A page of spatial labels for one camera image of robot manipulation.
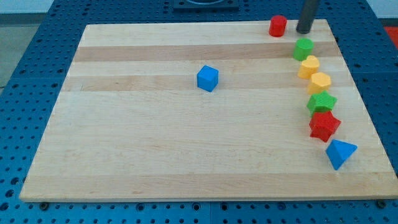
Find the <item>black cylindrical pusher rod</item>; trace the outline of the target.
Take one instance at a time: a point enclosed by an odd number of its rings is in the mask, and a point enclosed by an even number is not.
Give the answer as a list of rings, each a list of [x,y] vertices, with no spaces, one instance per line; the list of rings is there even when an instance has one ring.
[[[319,5],[320,0],[304,0],[300,17],[296,26],[296,31],[299,34],[308,34],[311,31]]]

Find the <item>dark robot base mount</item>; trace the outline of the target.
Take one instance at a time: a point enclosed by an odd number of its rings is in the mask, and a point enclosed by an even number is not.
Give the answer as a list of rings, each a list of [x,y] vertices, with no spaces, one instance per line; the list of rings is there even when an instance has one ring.
[[[239,0],[172,0],[174,11],[239,9]]]

